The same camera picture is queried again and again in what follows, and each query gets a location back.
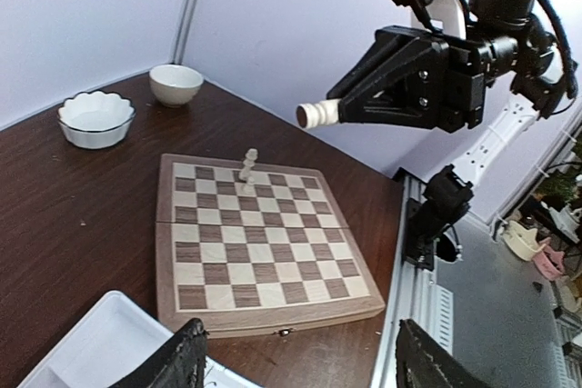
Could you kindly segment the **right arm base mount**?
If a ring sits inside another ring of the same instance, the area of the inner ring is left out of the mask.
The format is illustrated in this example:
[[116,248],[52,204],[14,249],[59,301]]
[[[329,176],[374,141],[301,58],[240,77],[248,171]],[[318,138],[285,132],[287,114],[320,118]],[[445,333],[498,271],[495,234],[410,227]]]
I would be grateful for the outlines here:
[[431,201],[407,201],[403,255],[415,268],[427,271],[434,270],[436,259],[448,263],[460,260],[456,231]]

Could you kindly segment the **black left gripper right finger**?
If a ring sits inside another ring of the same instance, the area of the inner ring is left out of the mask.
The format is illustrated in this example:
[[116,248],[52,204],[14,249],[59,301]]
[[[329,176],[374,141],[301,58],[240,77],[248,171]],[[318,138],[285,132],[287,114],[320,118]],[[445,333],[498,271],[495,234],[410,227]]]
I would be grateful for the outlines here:
[[396,338],[398,388],[487,388],[413,319],[399,322]]

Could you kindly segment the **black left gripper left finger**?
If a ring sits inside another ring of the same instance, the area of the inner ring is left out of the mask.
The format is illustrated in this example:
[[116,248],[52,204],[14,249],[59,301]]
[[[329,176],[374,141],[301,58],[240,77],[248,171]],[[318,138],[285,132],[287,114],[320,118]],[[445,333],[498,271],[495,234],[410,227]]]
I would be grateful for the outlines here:
[[150,357],[112,387],[195,387],[205,383],[208,332],[192,318]]

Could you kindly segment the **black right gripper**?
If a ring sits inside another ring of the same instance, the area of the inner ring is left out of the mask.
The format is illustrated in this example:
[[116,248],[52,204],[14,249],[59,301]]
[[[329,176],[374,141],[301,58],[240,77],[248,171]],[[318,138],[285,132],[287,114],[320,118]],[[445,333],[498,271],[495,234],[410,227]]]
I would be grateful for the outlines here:
[[391,124],[455,132],[481,123],[486,90],[517,63],[507,35],[464,40],[389,26],[327,93],[340,123]]

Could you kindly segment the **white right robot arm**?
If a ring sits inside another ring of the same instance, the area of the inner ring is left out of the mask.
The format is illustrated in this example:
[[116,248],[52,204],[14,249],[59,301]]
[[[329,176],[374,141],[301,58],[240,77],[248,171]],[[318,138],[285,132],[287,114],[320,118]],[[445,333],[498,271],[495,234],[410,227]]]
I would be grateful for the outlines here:
[[341,123],[396,124],[454,133],[481,123],[486,90],[508,72],[511,96],[494,122],[464,153],[427,182],[423,203],[408,206],[406,259],[431,270],[437,243],[463,217],[487,168],[539,118],[551,116],[567,91],[552,83],[555,37],[532,20],[512,35],[485,32],[475,40],[392,25],[326,95]]

